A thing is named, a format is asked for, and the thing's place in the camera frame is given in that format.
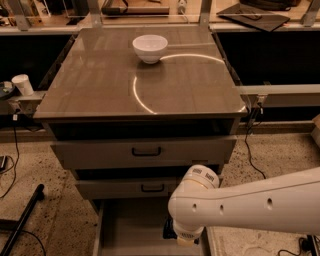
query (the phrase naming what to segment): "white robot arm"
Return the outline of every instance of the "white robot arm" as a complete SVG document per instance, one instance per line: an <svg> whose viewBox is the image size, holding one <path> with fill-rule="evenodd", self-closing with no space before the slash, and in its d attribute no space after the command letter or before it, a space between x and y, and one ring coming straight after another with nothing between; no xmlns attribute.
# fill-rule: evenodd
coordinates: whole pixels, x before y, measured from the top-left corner
<svg viewBox="0 0 320 256"><path fill-rule="evenodd" d="M182 244L192 244L208 226L320 235L320 167L219 188L211 169L194 165L168 208Z"/></svg>

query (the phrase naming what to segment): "black cable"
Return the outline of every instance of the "black cable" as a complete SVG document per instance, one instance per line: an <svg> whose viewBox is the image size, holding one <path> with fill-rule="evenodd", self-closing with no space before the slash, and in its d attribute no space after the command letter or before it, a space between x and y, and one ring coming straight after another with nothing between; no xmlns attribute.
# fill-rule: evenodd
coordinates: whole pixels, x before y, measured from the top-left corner
<svg viewBox="0 0 320 256"><path fill-rule="evenodd" d="M10 170L14 167L14 160L13 160L13 158L12 158L11 156L6 156L6 157L8 157L8 158L10 159L10 161L11 161L11 166L8 167L8 168L6 168L6 169L4 169L4 170L2 170L2 171L0 171L0 175L6 173L6 172L8 172L8 171L10 171Z"/></svg>
<svg viewBox="0 0 320 256"><path fill-rule="evenodd" d="M13 179L12 179L12 182L11 182L9 188L7 189L7 191L2 196L0 196L0 199L4 198L10 192L10 190L12 189L12 187L13 187L15 181L16 181L16 176L17 176L16 168L17 168L17 164L19 162L20 153L19 153L19 148L18 148L17 131L16 131L16 127L15 126L13 126L13 131L14 131L14 140L15 140L16 150L17 150L17 160L16 160L16 162L14 163L14 166L13 166Z"/></svg>
<svg viewBox="0 0 320 256"><path fill-rule="evenodd" d="M3 230L5 230L5 231L15 231L15 229L3 229ZM41 250L43 252L43 256L47 255L46 254L46 250L44 249L43 243L41 242L39 237L37 237L34 233L32 233L30 231L27 231L27 230L21 230L21 232L33 236L38 241L38 243L40 244Z"/></svg>
<svg viewBox="0 0 320 256"><path fill-rule="evenodd" d="M305 240L304 237L300 237L300 238L299 238L299 254L295 254L295 253L290 252L290 251L288 251L288 250L281 249L281 250L278 251L277 256L280 256L280 253L281 253L281 252L286 252L286 253L289 253L289 254L294 255L294 256L300 256L301 253L302 253L302 246L301 246L302 242L301 242L301 241L304 241L304 240Z"/></svg>
<svg viewBox="0 0 320 256"><path fill-rule="evenodd" d="M262 114L262 106L261 106L261 105L259 105L259 106L260 106L260 113ZM257 117L257 115L258 115L258 113L259 113L258 111L253 112L254 119L256 119L256 117ZM245 137L245 139L244 139L244 142L245 142L245 144L246 144L246 146L247 146L247 149L248 149L249 163L250 163L250 165L251 165L257 172L261 173L261 175L263 176L264 179L266 179L266 175L264 174L264 172L261 171L259 168L257 168L257 167L253 164L253 162L252 162L252 153L251 153L251 149L250 149L250 146L249 146L249 143L248 143L247 140L248 140L248 134L249 134L250 132L252 132L252 127L253 127L253 126L254 126L254 123L252 123L249 127L247 127L246 137Z"/></svg>

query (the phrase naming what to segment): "floor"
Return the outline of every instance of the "floor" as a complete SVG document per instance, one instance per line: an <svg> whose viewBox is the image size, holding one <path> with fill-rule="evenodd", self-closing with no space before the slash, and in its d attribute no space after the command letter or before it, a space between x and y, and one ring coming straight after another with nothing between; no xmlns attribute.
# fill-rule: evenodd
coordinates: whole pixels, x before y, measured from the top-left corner
<svg viewBox="0 0 320 256"><path fill-rule="evenodd" d="M267 177L318 167L320 149L310 135L312 129L312 123L259 125L248 136L253 162ZM249 164L244 131L239 129L230 162L224 166L222 186L262 179ZM13 130L0 130L0 155L16 159L14 141ZM0 219L19 219L37 185L44 184L45 199L36 204L24 229L39 237L48 256L92 255L98 216L77 192L71 173L61 168L50 148L51 138L44 131L18 130L17 142L17 177L11 191L0 199ZM0 176L0 196L12 178L12 171ZM214 238L214 256L275 256L280 249L299 251L299 234L225 227L212 227L209 232ZM8 233L0 233L0 249L7 238ZM23 233L11 255L37 256L43 252L34 237Z"/></svg>

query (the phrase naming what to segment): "black panel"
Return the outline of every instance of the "black panel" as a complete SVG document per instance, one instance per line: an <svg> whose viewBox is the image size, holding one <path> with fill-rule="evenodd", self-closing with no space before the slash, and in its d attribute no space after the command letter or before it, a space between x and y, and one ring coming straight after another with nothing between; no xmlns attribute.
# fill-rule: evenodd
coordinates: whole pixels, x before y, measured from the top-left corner
<svg viewBox="0 0 320 256"><path fill-rule="evenodd" d="M244 85L320 84L320 31L217 35Z"/></svg>
<svg viewBox="0 0 320 256"><path fill-rule="evenodd" d="M34 90L62 52L70 35L1 36L0 81L27 74Z"/></svg>
<svg viewBox="0 0 320 256"><path fill-rule="evenodd" d="M172 138L227 135L224 122L216 120L171 120L141 122L51 123L58 140Z"/></svg>

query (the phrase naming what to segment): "black tripod leg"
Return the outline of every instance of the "black tripod leg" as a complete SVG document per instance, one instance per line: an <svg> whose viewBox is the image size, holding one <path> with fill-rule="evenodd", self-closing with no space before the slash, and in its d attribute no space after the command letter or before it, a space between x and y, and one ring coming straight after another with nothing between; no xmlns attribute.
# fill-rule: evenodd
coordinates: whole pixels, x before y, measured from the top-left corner
<svg viewBox="0 0 320 256"><path fill-rule="evenodd" d="M6 242L5 246L3 247L0 256L9 256L10 255L10 252L14 246L14 243L18 239L18 236L21 233L24 224L27 222L35 204L37 203L38 200L42 200L44 198L44 195L42 192L43 188L44 188L44 185L40 184L40 185L38 185L38 187L34 191L28 205L24 209L19 221L17 222L17 224L14 228L14 230L11 232L11 235L10 235L8 241Z"/></svg>

